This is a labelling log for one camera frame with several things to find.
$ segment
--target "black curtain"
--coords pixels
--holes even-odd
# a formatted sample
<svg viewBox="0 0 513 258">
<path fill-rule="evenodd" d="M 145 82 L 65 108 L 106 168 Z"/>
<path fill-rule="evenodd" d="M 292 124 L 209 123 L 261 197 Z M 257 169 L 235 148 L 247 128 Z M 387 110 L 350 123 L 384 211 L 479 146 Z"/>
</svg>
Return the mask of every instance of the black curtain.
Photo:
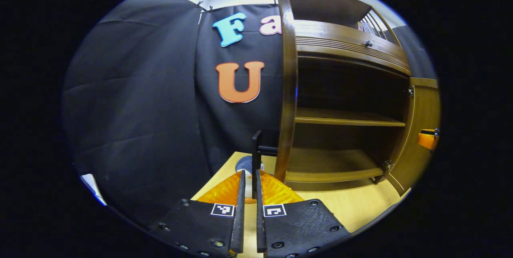
<svg viewBox="0 0 513 258">
<path fill-rule="evenodd" d="M 212 25 L 239 12 L 247 16 L 242 20 L 242 39 L 221 47 L 220 32 Z M 196 46 L 196 97 L 205 154 L 212 173 L 234 151 L 251 153 L 251 137 L 257 130 L 263 131 L 263 144 L 277 145 L 282 110 L 283 41 L 281 34 L 260 33 L 261 20 L 274 15 L 279 16 L 280 11 L 273 4 L 228 6 L 202 14 Z M 237 91 L 244 92 L 249 73 L 244 64 L 249 61 L 264 63 L 260 94 L 249 103 L 225 101 L 218 90 L 216 66 L 237 63 L 234 85 Z"/>
<path fill-rule="evenodd" d="M 187 0 L 125 0 L 67 72 L 63 123 L 75 166 L 143 227 L 210 178 L 194 97 L 200 10 Z"/>
<path fill-rule="evenodd" d="M 429 59 L 425 47 L 411 28 L 409 26 L 398 26 L 392 30 L 406 52 L 406 57 L 412 71 L 412 77 L 437 79 L 433 64 Z M 392 36 L 390 36 L 388 32 L 385 34 L 388 40 L 392 40 Z"/>
</svg>

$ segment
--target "wooden drawer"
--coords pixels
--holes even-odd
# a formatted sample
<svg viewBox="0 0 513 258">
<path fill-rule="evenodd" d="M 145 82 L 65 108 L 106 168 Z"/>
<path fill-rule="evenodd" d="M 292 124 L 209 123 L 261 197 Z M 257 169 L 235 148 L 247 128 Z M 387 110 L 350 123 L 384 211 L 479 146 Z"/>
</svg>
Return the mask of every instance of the wooden drawer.
<svg viewBox="0 0 513 258">
<path fill-rule="evenodd" d="M 411 76 L 404 50 L 369 33 L 328 22 L 295 20 L 295 42 L 299 55 L 327 54 L 353 58 Z M 372 46 L 365 46 L 370 41 Z"/>
</svg>

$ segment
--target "small white object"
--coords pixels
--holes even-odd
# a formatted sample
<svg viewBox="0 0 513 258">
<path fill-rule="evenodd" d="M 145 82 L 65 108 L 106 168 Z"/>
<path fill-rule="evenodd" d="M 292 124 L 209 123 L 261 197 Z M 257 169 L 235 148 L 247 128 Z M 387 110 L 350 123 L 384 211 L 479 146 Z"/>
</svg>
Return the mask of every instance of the small white object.
<svg viewBox="0 0 513 258">
<path fill-rule="evenodd" d="M 92 174 L 85 174 L 81 176 L 82 181 L 88 186 L 89 190 L 93 192 L 93 195 L 96 197 L 96 199 L 103 204 L 103 206 L 106 206 L 107 203 L 105 203 L 105 200 L 101 196 L 101 193 L 98 190 L 98 186 L 95 181 L 95 177 Z"/>
<path fill-rule="evenodd" d="M 264 170 L 264 163 L 260 164 L 260 169 L 263 171 Z M 248 171 L 246 169 L 239 169 L 237 172 L 239 171 L 242 171 L 242 170 L 245 170 L 245 174 L 246 174 L 246 188 L 244 189 L 244 196 L 246 198 L 252 198 L 253 197 L 253 193 L 251 191 L 251 187 L 252 187 L 252 176 L 251 176 L 251 171 Z"/>
</svg>

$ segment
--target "orange gripper pad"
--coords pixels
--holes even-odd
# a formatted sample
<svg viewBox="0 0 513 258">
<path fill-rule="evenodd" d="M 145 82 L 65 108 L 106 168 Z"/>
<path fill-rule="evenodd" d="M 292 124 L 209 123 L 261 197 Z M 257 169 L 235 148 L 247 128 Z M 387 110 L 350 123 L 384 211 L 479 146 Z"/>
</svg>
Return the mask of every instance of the orange gripper pad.
<svg viewBox="0 0 513 258">
<path fill-rule="evenodd" d="M 203 196 L 198 198 L 198 201 L 236 206 L 241 172 L 242 171 L 236 172 L 218 185 L 215 185 L 212 189 L 203 194 Z"/>
<path fill-rule="evenodd" d="M 420 134 L 418 134 L 417 143 L 419 145 L 421 145 L 422 147 L 426 147 L 429 150 L 431 150 L 433 148 L 434 135 L 420 133 Z"/>
<path fill-rule="evenodd" d="M 304 201 L 287 185 L 260 170 L 262 200 L 264 205 L 278 205 Z"/>
</svg>

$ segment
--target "door hinge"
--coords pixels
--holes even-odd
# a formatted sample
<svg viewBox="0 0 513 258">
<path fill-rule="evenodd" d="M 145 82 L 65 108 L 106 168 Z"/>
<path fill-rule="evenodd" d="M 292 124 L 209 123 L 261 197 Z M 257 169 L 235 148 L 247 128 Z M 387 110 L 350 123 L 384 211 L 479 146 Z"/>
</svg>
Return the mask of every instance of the door hinge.
<svg viewBox="0 0 513 258">
<path fill-rule="evenodd" d="M 415 90 L 415 86 L 412 86 L 411 89 L 408 89 L 408 90 L 405 90 L 406 92 L 406 95 L 409 97 L 409 96 L 414 96 L 414 90 Z"/>
<path fill-rule="evenodd" d="M 385 167 L 386 167 L 387 171 L 390 172 L 392 170 L 392 160 L 386 160 Z"/>
</svg>

